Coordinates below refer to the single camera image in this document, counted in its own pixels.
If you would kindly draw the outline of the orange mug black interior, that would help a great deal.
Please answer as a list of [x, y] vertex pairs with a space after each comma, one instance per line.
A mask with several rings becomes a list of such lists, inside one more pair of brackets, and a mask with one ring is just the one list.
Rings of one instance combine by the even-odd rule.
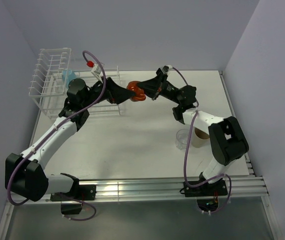
[[132, 102], [142, 102], [146, 100], [146, 95], [143, 89], [138, 87], [139, 81], [130, 81], [126, 87], [127, 90], [134, 92], [134, 96], [130, 98]]

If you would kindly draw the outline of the light blue ceramic mug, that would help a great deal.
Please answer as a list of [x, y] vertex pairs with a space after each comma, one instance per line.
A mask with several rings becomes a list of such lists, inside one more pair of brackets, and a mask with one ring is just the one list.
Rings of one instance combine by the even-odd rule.
[[67, 89], [69, 88], [70, 82], [77, 78], [75, 72], [70, 69], [63, 70], [61, 75], [64, 85]]

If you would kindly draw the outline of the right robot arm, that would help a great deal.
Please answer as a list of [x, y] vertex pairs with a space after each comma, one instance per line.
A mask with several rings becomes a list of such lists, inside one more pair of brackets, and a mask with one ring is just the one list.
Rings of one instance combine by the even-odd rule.
[[136, 88], [145, 96], [156, 100], [162, 96], [177, 106], [172, 109], [176, 121], [189, 126], [186, 145], [189, 146], [196, 129], [209, 136], [212, 160], [199, 176], [199, 183], [191, 184], [187, 179], [188, 188], [199, 188], [204, 195], [210, 195], [217, 187], [216, 182], [226, 177], [229, 166], [249, 151], [249, 144], [238, 120], [234, 116], [219, 117], [199, 110], [197, 88], [186, 84], [175, 87], [168, 81], [173, 67], [166, 65], [156, 71], [152, 79], [136, 83]]

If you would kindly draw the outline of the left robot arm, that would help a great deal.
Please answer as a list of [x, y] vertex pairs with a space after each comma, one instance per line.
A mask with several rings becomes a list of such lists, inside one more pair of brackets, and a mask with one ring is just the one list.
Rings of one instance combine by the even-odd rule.
[[67, 173], [46, 175], [44, 169], [56, 151], [78, 132], [89, 117], [88, 108], [101, 102], [121, 104], [134, 97], [134, 91], [117, 85], [110, 77], [88, 87], [81, 78], [73, 79], [68, 86], [64, 107], [54, 124], [28, 149], [10, 154], [5, 160], [5, 188], [8, 200], [11, 193], [36, 202], [46, 194], [63, 194], [74, 200], [79, 196], [80, 180]]

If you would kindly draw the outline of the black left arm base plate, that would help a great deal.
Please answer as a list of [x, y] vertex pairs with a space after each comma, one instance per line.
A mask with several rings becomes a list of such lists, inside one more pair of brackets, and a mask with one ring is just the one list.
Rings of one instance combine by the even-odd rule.
[[95, 184], [81, 184], [73, 193], [55, 193], [50, 196], [52, 202], [58, 201], [93, 201], [96, 198], [97, 186]]

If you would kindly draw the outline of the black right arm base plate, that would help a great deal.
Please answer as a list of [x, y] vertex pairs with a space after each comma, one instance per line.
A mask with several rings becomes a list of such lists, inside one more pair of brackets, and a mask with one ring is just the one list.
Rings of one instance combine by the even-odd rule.
[[187, 184], [183, 183], [183, 188], [179, 190], [179, 193], [187, 198], [190, 197], [214, 197], [214, 196], [227, 196], [228, 188], [224, 180], [219, 180], [215, 183], [205, 183], [199, 187], [191, 188]]

